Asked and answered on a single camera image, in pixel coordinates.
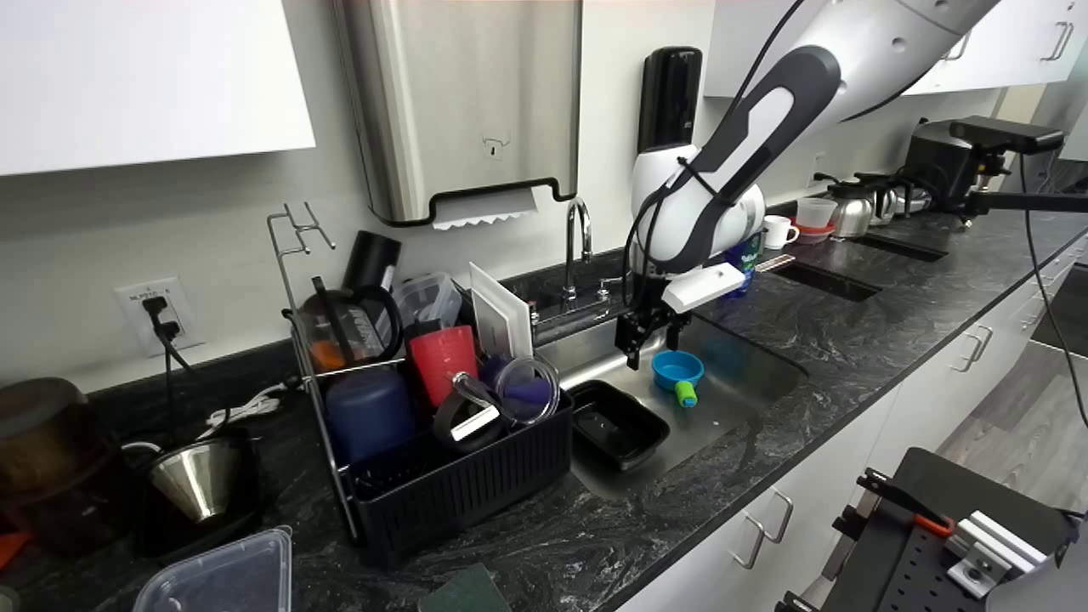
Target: cup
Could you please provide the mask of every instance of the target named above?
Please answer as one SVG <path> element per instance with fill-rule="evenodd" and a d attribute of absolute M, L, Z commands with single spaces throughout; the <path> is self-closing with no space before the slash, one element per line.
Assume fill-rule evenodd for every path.
<path fill-rule="evenodd" d="M 233 438 L 200 438 L 160 454 L 149 484 L 194 523 L 233 509 L 243 449 Z"/>
<path fill-rule="evenodd" d="M 408 354 L 422 377 L 422 392 L 429 393 L 431 412 L 438 412 L 450 399 L 455 373 L 480 377 L 474 327 L 441 327 L 422 332 L 408 339 Z"/>
<path fill-rule="evenodd" d="M 559 407 L 559 382 L 544 360 L 517 356 L 498 373 L 498 399 L 510 422 L 533 426 Z"/>
<path fill-rule="evenodd" d="M 789 216 L 781 216 L 781 213 L 769 213 L 764 216 L 764 239 L 763 239 L 763 246 L 764 248 L 771 248 L 771 251 L 778 251 L 778 248 L 786 248 L 786 246 L 794 246 L 804 232 L 789 222 Z"/>
<path fill-rule="evenodd" d="M 361 232 L 353 239 L 341 284 L 344 290 L 367 290 L 367 284 L 392 290 L 395 274 L 399 274 L 399 258 L 401 258 L 401 241 Z"/>
<path fill-rule="evenodd" d="M 830 222 L 835 213 L 835 200 L 830 196 L 804 196 L 795 204 L 795 228 L 805 234 L 805 239 L 830 239 Z"/>
<path fill-rule="evenodd" d="M 341 377 L 328 393 L 328 426 L 341 462 L 392 452 L 420 432 L 406 377 L 395 366 Z"/>

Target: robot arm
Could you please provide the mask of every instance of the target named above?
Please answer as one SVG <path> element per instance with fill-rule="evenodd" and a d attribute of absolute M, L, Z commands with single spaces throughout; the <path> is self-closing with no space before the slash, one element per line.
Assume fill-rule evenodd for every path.
<path fill-rule="evenodd" d="M 911 89 L 996 0 L 830 0 L 794 51 L 737 97 L 703 150 L 661 150 L 637 158 L 638 258 L 654 274 L 698 298 L 670 298 L 688 311 L 728 293 L 703 260 L 763 232 L 756 181 L 811 128 L 866 115 Z M 631 354 L 667 316 L 655 294 L 620 324 L 620 345 Z"/>

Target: stainless steel bowl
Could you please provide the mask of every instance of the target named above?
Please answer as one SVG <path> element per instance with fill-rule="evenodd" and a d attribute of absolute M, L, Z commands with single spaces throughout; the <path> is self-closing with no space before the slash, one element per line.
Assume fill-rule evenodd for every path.
<path fill-rule="evenodd" d="M 149 484 L 194 523 L 233 509 L 243 449 L 233 438 L 200 438 L 160 454 Z"/>

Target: lower cabinet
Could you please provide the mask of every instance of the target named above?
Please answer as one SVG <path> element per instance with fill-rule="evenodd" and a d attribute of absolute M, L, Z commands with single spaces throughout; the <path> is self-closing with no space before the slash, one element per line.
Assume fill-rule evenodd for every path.
<path fill-rule="evenodd" d="M 1085 241 L 1043 268 L 1051 294 Z M 786 591 L 814 585 L 840 539 L 830 523 L 857 498 L 864 466 L 894 472 L 911 444 L 939 449 L 1012 371 L 1042 311 L 1043 298 L 1027 279 L 624 609 L 771 612 Z"/>
<path fill-rule="evenodd" d="M 835 545 L 830 521 L 854 495 L 876 426 L 869 412 L 849 422 L 624 609 L 763 612 L 805 588 Z"/>

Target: dish rack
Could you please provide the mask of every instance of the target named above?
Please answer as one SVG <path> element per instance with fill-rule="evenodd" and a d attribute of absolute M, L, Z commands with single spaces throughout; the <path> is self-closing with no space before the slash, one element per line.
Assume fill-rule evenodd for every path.
<path fill-rule="evenodd" d="M 286 204 L 279 213 L 264 216 L 270 241 L 276 251 L 276 265 L 284 274 L 284 290 L 288 298 L 294 324 L 294 354 L 298 362 L 304 387 L 313 404 L 313 422 L 321 432 L 323 459 L 331 469 L 332 495 L 344 518 L 344 526 L 353 545 L 361 545 L 363 557 L 381 569 L 399 569 L 408 553 L 425 545 L 446 539 L 469 523 L 494 518 L 503 505 L 544 490 L 573 469 L 573 412 L 569 402 L 562 407 L 531 426 L 499 434 L 498 443 L 451 454 L 431 432 L 420 432 L 395 452 L 363 462 L 337 462 L 331 426 L 323 418 L 323 392 L 349 373 L 399 366 L 408 373 L 406 356 L 358 362 L 344 371 L 313 371 L 308 335 L 298 318 L 298 301 L 294 294 L 294 282 L 286 272 L 288 255 L 308 255 L 307 234 L 321 234 L 328 248 L 337 248 L 313 207 L 307 207 L 307 222 L 294 213 Z"/>

